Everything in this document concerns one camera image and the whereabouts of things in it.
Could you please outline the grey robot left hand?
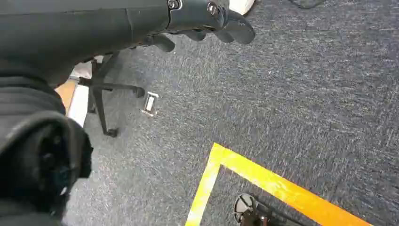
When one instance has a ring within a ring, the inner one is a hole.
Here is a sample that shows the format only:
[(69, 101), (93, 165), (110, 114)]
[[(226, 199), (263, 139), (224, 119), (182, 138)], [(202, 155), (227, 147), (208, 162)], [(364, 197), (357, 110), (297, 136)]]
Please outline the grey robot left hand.
[(3, 0), (0, 3), (0, 223), (60, 226), (74, 183), (91, 173), (87, 133), (56, 87), (75, 65), (169, 34), (249, 44), (241, 14), (213, 0)]

